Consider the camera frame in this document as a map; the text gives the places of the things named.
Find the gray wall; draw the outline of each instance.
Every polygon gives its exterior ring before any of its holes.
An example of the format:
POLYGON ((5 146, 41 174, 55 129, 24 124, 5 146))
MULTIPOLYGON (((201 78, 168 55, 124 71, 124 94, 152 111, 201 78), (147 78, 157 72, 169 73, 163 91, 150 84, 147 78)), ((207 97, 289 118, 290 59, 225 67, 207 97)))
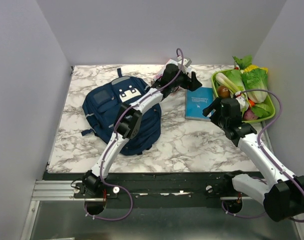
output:
POLYGON ((254 62, 269 67, 269 88, 284 106, 269 130, 275 154, 304 175, 304 0, 287 0, 254 62))
POLYGON ((37 0, 74 65, 194 64, 255 54, 285 0, 37 0))
POLYGON ((71 68, 34 0, 0 0, 0 240, 21 236, 71 68))

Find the blue book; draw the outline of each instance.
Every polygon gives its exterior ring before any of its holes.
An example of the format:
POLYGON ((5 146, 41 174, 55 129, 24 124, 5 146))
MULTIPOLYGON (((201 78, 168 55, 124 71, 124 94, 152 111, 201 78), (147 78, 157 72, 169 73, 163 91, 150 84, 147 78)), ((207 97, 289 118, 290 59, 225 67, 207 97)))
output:
POLYGON ((213 102, 213 89, 200 87, 195 91, 186 91, 185 118, 192 120, 210 121, 209 117, 203 116, 203 109, 213 102))

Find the marble surface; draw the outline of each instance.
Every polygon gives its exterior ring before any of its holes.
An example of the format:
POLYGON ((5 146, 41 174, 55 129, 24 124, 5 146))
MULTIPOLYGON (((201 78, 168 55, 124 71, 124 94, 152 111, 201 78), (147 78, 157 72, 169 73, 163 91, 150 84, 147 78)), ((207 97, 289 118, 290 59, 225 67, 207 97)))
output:
MULTIPOLYGON (((123 75, 137 76, 151 83, 162 65, 76 66, 66 99, 48 172, 84 173, 98 160, 106 144, 94 134, 81 135, 90 126, 82 110, 92 89, 123 75)), ((193 65, 203 86, 210 87, 211 75, 229 69, 227 65, 193 65)), ((206 121, 185 119, 185 90, 179 89, 162 103, 162 134, 143 155, 119 155, 110 172, 221 172, 257 171, 250 159, 236 148, 224 132, 206 121)), ((261 125, 255 124, 259 131, 261 125)))

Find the lettuce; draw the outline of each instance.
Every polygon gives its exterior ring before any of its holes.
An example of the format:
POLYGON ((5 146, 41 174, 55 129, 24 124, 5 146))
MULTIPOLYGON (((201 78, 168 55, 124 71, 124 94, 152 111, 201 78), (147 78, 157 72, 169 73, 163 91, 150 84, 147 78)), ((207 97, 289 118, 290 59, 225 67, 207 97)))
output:
POLYGON ((271 108, 264 103, 258 103, 255 106, 251 107, 251 111, 255 116, 261 119, 271 115, 271 108))
POLYGON ((240 70, 232 70, 232 71, 228 71, 225 75, 227 76, 228 79, 231 80, 231 82, 233 82, 240 91, 244 91, 245 87, 244 84, 242 82, 242 76, 241 76, 241 71, 240 70))
MULTIPOLYGON (((256 68, 252 71, 244 72, 241 76, 246 90, 267 90, 267 73, 265 70, 256 68)), ((267 92, 251 91, 248 92, 247 95, 253 102, 262 103, 266 99, 267 92)))
POLYGON ((248 66, 250 66, 252 64, 252 56, 251 55, 247 55, 241 59, 233 56, 234 61, 236 62, 236 64, 240 67, 241 70, 246 69, 248 66))

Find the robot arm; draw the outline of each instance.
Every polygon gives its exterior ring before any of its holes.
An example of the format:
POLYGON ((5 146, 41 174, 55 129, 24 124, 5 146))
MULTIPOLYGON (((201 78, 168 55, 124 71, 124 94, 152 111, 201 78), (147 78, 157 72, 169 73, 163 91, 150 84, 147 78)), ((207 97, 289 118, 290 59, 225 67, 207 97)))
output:
POLYGON ((138 132, 140 127, 140 121, 142 116, 148 109, 153 107, 154 105, 160 103, 163 99, 163 94, 161 92, 157 92, 156 88, 150 88, 150 90, 142 96, 137 101, 131 103, 130 105, 123 104, 118 113, 116 119, 129 107, 134 106, 129 111, 129 116, 131 120, 129 121, 121 121, 121 124, 118 126, 118 133, 113 132, 110 141, 108 142, 106 148, 104 149, 101 157, 92 167, 92 174, 99 177, 101 170, 101 163, 104 161, 103 169, 102 169, 102 177, 105 179, 108 175, 108 172, 111 168, 113 161, 116 159, 117 155, 120 153, 124 145, 132 138, 134 138, 138 132))
POLYGON ((140 128, 142 116, 148 109, 160 103, 171 93, 172 89, 182 87, 194 91, 202 86, 197 80, 195 72, 191 73, 191 77, 181 72, 172 81, 178 74, 178 71, 177 65, 168 64, 163 76, 151 86, 144 96, 131 104, 123 103, 121 105, 114 124, 116 131, 113 132, 98 161, 83 176, 85 188, 93 193, 97 191, 101 184, 100 178, 105 179, 108 176, 110 167, 121 149, 130 139, 136 136, 140 128))
POLYGON ((264 176, 266 184, 241 171, 235 171, 226 176, 227 188, 245 193, 261 203, 268 216, 276 222, 304 213, 304 197, 284 173, 296 181, 303 190, 304 176, 297 177, 268 150, 264 143, 259 145, 256 130, 250 124, 242 122, 239 101, 234 98, 217 98, 203 110, 203 115, 207 116, 215 110, 210 117, 211 122, 224 130, 226 137, 253 161, 264 176), (277 169, 262 147, 274 163, 282 167, 282 171, 277 169))

